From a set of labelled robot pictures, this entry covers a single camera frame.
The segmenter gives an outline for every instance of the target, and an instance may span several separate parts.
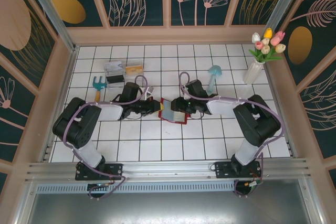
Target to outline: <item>green leaf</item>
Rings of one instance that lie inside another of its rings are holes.
[[[272,56],[272,49],[269,51],[269,53],[266,55],[266,59],[269,59]]]
[[[254,56],[258,56],[258,53],[257,52],[254,52],[253,50],[249,49],[250,53]]]

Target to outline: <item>black grout line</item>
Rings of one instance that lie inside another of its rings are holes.
[[[178,46],[176,45],[176,52],[177,52],[177,69],[180,69],[180,67],[179,67],[179,53],[178,53]],[[184,160],[184,146],[183,146],[183,124],[181,124],[181,141],[182,141],[182,160]]]
[[[201,127],[202,127],[204,159],[206,159],[205,142],[204,142],[204,129],[203,129],[203,121],[202,121],[202,117],[200,118],[200,121],[201,121]]]
[[[145,68],[145,46],[143,47],[143,69]],[[140,138],[139,138],[139,161],[140,161],[140,150],[141,150],[141,124],[142,118],[140,118]]]

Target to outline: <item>purple cable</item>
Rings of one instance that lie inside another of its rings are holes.
[[[250,100],[246,100],[246,99],[238,99],[238,98],[231,98],[231,97],[221,97],[221,96],[218,96],[218,97],[213,97],[213,98],[200,98],[200,97],[195,97],[191,94],[188,93],[188,91],[183,87],[182,83],[181,83],[181,76],[183,74],[186,74],[187,77],[188,77],[188,80],[187,80],[187,83],[190,81],[190,75],[187,73],[187,72],[181,72],[180,75],[179,75],[179,84],[180,84],[180,88],[182,90],[183,93],[186,93],[187,95],[189,95],[191,98],[195,99],[195,100],[201,100],[201,101],[215,101],[215,100],[224,100],[224,101],[230,101],[230,102],[246,102],[246,103],[250,103],[250,104],[253,104],[255,106],[258,106],[266,111],[268,111],[269,113],[271,113],[279,122],[280,122],[280,125],[281,125],[281,132],[279,134],[279,136],[276,136],[274,137],[273,139],[271,140],[268,140],[268,141],[264,141],[264,143],[259,147],[258,151],[256,152],[256,154],[254,155],[254,158],[257,158],[258,157],[258,154],[261,152],[261,150],[269,143],[272,143],[276,140],[278,140],[279,138],[282,137],[282,135],[285,133],[285,126],[284,126],[284,123],[282,122],[281,118],[273,111],[271,110],[270,108],[260,104],[260,103],[257,103],[257,102],[253,102],[253,101],[250,101]]]
[[[138,79],[138,77],[142,77],[144,80],[145,80],[145,90],[147,90],[148,88],[148,81],[146,79],[145,76],[143,75],[138,75],[136,76],[135,78],[135,83],[136,83],[136,80]],[[72,122],[75,120],[76,116],[87,106],[89,105],[98,105],[98,104],[116,104],[116,105],[128,105],[128,104],[131,104],[131,103],[134,103],[134,102],[137,102],[139,101],[141,98],[143,98],[145,96],[146,92],[143,92],[142,95],[140,95],[139,97],[137,97],[136,99],[134,99],[133,101],[130,101],[130,102],[87,102],[85,103],[83,106],[79,107],[79,109],[73,114],[73,116],[71,117],[69,123],[67,124],[65,130],[64,130],[64,134],[63,134],[63,143],[66,147],[70,148],[73,152],[73,154],[76,156],[76,158],[78,158],[85,166],[87,166],[90,170],[92,170],[93,172],[95,173],[98,173],[100,175],[103,175],[103,176],[108,176],[109,178],[122,178],[122,181],[110,192],[108,192],[107,194],[104,194],[103,196],[101,196],[100,198],[97,198],[97,200],[99,199],[104,199],[108,196],[110,196],[115,190],[117,190],[126,180],[126,177],[125,176],[122,176],[122,175],[112,175],[112,174],[108,174],[108,173],[103,173],[103,172],[100,172],[98,170],[96,170],[94,167],[90,166],[88,163],[86,163],[85,161],[82,161],[81,157],[78,155],[76,149],[74,149],[74,147],[70,144],[67,143],[67,134],[69,132],[69,129],[71,127],[71,124]],[[92,187],[90,190],[89,190],[89,196],[91,197],[91,199],[93,199],[92,195],[91,195],[91,192],[94,190],[94,189],[97,189],[97,188],[101,188],[101,187],[106,187],[105,185],[102,185],[102,186],[94,186]]]

